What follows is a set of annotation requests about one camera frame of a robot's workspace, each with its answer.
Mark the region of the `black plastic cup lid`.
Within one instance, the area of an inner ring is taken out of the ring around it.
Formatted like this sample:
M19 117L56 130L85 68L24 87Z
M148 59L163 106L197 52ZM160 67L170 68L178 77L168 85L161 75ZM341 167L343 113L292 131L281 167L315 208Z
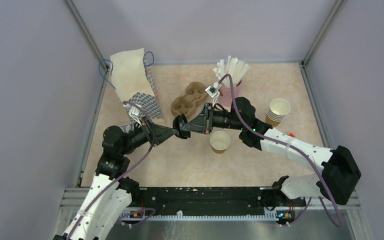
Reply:
M172 127L176 130L175 136L179 139L189 139L191 133L189 131L183 130L183 127L188 123L188 120L184 114L176 116L172 122Z

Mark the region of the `single brown paper cup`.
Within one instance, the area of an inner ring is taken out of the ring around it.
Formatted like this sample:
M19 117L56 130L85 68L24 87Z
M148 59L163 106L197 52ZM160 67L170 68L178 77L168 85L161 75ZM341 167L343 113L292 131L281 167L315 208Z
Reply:
M216 154L222 154L231 144L231 138L225 131L214 131L210 135L209 143Z

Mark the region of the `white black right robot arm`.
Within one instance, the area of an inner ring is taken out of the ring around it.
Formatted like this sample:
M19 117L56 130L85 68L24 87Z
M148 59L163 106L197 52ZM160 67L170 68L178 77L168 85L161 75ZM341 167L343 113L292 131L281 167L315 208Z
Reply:
M185 138L191 133L209 135L214 128L238 130L239 139L246 146L277 154L312 170L313 174L285 176L276 182L279 189L273 192L273 200L279 206L287 206L298 197L324 197L346 205L362 176L351 151L341 145L332 149L298 140L259 120L255 112L247 98L237 97L230 111L205 103L191 121L178 116L173 125Z

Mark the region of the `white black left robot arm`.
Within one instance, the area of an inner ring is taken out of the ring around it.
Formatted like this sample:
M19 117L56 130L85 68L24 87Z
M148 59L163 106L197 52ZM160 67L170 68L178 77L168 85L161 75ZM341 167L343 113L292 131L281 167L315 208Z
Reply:
M139 183L127 176L127 154L145 143L152 149L179 133L178 127L166 127L144 118L130 132L113 125L103 133L103 153L92 184L74 219L55 240L104 240L127 207L140 202Z

